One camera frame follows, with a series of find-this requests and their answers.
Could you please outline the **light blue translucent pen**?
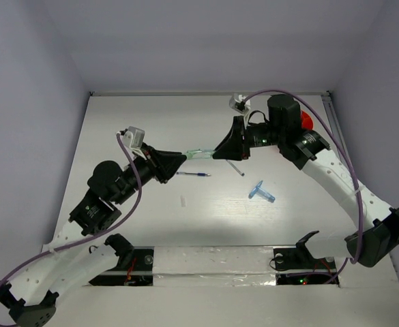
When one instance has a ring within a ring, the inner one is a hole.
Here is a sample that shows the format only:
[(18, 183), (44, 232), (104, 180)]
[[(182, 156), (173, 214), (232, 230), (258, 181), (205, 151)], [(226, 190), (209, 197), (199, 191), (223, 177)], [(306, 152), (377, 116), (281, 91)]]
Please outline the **light blue translucent pen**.
[(248, 198), (252, 199), (254, 196), (260, 196), (268, 202), (274, 203), (276, 198), (271, 195), (268, 191), (262, 188), (263, 181), (259, 181), (256, 186), (248, 194)]

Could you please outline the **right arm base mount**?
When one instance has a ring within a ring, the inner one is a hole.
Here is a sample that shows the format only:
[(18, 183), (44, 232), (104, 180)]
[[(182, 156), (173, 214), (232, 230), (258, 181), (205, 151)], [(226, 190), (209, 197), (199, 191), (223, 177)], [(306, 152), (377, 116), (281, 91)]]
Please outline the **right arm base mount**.
[(338, 285), (337, 269), (334, 260), (315, 259), (306, 247), (306, 243), (319, 231), (313, 231), (291, 247), (274, 248), (269, 267), (276, 273), (277, 285)]

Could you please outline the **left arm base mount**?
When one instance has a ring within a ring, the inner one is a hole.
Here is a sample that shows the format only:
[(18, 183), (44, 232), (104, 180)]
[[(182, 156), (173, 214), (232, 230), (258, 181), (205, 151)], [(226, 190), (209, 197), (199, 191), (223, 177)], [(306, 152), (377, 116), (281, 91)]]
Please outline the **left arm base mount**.
[(134, 250), (132, 261), (125, 267), (116, 266), (90, 280), (92, 286), (152, 286), (153, 247), (139, 247)]

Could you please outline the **green translucent pen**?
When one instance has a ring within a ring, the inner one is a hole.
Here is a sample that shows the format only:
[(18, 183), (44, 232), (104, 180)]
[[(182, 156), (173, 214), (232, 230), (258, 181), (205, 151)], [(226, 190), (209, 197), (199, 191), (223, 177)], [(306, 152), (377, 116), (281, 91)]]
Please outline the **green translucent pen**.
[(212, 159), (213, 154), (215, 153), (214, 150), (202, 150), (202, 149), (194, 149), (188, 150), (184, 153), (187, 160), (193, 159)]

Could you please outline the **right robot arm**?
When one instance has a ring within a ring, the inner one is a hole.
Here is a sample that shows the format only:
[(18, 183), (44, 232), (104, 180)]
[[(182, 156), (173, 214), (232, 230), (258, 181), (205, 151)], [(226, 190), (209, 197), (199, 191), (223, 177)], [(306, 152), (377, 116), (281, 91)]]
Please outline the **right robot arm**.
[(247, 160), (253, 148), (276, 146), (298, 170), (316, 181), (345, 211), (357, 228), (349, 236), (322, 238), (309, 232), (298, 243), (296, 262), (310, 267), (319, 258), (345, 257), (371, 268), (399, 245), (399, 207), (378, 198), (361, 183), (340, 147), (332, 149), (318, 132), (307, 127), (303, 101), (279, 93), (267, 100), (268, 113), (261, 123), (250, 123), (250, 98), (235, 94), (229, 106), (234, 116), (230, 131), (214, 149), (214, 159)]

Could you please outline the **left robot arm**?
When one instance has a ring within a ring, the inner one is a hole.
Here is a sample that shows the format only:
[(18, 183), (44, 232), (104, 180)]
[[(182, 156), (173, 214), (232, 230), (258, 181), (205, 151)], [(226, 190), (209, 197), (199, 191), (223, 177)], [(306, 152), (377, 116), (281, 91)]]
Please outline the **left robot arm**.
[(45, 251), (0, 280), (0, 303), (15, 326), (44, 326), (71, 290), (105, 270), (130, 265), (134, 246), (114, 229), (137, 209), (146, 183), (167, 183), (187, 160), (183, 153), (147, 144), (135, 155), (126, 155), (127, 168), (112, 160), (100, 162), (84, 198)]

